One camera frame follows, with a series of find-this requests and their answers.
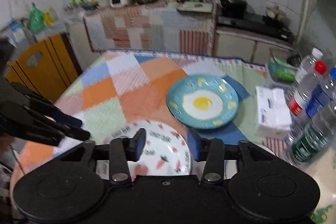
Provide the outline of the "pink bunny plate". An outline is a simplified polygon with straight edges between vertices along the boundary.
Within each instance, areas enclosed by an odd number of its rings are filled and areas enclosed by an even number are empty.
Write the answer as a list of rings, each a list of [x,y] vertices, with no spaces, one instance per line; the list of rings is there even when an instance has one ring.
[[[191,155],[186,141],[163,122],[141,120],[128,123],[104,139],[132,138],[139,129],[146,131],[146,143],[139,160],[128,161],[131,178],[135,176],[177,176],[191,172]]]

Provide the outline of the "blue fried egg plate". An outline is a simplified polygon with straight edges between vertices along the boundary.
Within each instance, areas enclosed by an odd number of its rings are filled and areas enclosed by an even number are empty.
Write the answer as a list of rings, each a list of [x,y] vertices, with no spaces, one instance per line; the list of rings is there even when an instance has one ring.
[[[190,75],[172,84],[166,94],[166,105],[181,123],[211,130],[234,119],[239,97],[234,87],[222,77]]]

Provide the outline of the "white ribbed bowl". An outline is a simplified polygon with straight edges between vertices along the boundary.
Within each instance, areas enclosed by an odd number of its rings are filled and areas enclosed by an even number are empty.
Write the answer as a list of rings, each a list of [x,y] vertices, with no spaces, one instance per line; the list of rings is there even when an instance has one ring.
[[[273,156],[275,156],[274,152],[271,149],[269,149],[268,147],[266,147],[264,145],[261,145],[261,144],[258,144],[258,146],[260,148],[262,148],[263,150],[267,151],[268,153],[272,154]]]

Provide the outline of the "yellow wooden chair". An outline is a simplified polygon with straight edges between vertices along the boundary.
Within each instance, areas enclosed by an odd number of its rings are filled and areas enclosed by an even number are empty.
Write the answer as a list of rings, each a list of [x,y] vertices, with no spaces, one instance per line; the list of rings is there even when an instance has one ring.
[[[56,102],[82,69],[66,33],[42,39],[7,63],[6,78]]]

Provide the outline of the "patchwork tablecloth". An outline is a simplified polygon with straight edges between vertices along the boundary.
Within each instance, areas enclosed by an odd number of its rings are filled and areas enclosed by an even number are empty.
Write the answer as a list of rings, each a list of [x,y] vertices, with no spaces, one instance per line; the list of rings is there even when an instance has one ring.
[[[263,144],[275,154],[283,141],[256,135],[255,88],[266,79],[265,68],[239,59],[215,59],[171,53],[112,51],[98,57],[54,102],[68,115],[83,122],[92,139],[104,139],[123,125],[148,119],[168,124],[182,135],[186,128],[166,106],[166,94],[175,81],[204,73],[221,76],[240,98],[235,119],[224,127],[203,130],[206,138],[236,144],[242,139]]]

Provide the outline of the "white tissue pack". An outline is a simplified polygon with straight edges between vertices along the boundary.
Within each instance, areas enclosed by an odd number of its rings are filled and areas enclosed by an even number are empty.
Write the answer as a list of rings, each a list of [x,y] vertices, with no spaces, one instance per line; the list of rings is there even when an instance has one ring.
[[[284,139],[290,132],[291,115],[281,88],[256,87],[256,135]]]

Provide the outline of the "red label water bottle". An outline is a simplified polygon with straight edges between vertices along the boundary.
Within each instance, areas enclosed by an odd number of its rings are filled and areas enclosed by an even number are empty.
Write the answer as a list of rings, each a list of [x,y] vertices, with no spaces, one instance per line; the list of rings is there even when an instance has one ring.
[[[311,98],[311,94],[327,70],[326,64],[318,60],[314,67],[307,72],[299,85],[296,87],[294,94],[288,102],[288,108],[291,116],[297,117],[306,107]]]

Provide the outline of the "green label water bottle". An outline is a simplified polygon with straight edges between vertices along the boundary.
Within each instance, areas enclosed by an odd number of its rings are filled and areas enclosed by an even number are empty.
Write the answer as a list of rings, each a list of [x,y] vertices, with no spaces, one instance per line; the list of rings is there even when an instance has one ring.
[[[284,160],[293,166],[311,163],[335,137],[335,101],[323,107],[288,147]]]

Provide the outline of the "green plastic basket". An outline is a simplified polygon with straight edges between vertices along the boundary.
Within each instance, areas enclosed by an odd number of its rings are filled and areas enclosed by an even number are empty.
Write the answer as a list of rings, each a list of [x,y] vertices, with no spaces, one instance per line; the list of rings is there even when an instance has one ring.
[[[285,60],[272,57],[268,63],[268,70],[272,80],[281,83],[293,83],[297,68],[288,64]]]

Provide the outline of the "blue bowl on counter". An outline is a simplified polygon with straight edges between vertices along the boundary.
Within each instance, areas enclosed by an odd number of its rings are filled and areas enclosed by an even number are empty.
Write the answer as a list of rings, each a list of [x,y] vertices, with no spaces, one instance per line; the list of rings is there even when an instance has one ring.
[[[98,2],[97,1],[90,1],[90,2],[83,2],[82,8],[85,11],[94,11],[98,8]]]

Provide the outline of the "striped counter cloth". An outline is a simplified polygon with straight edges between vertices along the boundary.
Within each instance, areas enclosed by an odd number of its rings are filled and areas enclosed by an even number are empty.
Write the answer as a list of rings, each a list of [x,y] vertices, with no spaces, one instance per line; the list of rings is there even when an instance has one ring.
[[[91,50],[139,50],[212,56],[215,17],[179,12],[180,3],[155,2],[99,9],[84,17]]]

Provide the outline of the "blue label water bottle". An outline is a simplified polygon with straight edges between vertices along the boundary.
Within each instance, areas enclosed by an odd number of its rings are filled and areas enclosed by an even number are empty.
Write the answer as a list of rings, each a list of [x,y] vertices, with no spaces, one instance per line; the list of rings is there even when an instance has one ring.
[[[311,119],[325,107],[327,104],[335,100],[335,77],[336,68],[333,67],[330,73],[322,78],[314,88],[310,101],[306,106],[306,115]]]

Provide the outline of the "clear water bottle rear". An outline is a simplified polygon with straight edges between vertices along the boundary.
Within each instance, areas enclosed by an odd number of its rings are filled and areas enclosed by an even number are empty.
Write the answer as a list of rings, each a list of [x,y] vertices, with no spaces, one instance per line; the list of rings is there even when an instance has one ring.
[[[295,83],[300,84],[306,74],[314,68],[315,63],[322,59],[322,57],[323,53],[318,48],[313,48],[311,53],[305,56],[301,61],[297,73],[295,74]]]

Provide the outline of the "black gas stove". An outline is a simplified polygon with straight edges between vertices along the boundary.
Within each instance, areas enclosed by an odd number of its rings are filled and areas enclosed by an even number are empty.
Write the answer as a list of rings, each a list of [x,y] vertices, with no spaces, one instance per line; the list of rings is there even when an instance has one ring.
[[[260,35],[280,39],[288,43],[292,43],[293,41],[292,32],[283,22],[264,15],[246,12],[244,17],[240,19],[220,16],[218,17],[218,26],[254,32]]]

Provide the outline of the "cutting board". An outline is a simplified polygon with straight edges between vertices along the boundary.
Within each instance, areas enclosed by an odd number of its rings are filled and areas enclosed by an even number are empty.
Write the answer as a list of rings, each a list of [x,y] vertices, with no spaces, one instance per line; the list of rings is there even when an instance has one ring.
[[[179,12],[198,12],[204,14],[212,14],[214,5],[206,2],[184,2],[180,4],[176,10]]]

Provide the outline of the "black wok with lid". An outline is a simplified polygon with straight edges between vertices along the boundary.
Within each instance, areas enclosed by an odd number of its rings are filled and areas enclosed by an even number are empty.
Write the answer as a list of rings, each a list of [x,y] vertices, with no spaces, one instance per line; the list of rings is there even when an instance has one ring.
[[[221,16],[229,18],[243,18],[247,10],[246,0],[219,0]]]

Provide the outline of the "glass lidded pot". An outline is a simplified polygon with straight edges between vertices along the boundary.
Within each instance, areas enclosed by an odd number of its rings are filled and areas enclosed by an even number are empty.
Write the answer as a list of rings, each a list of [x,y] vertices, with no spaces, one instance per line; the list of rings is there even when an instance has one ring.
[[[266,15],[274,20],[283,21],[286,18],[286,13],[280,10],[279,5],[275,5],[272,7],[266,7]]]

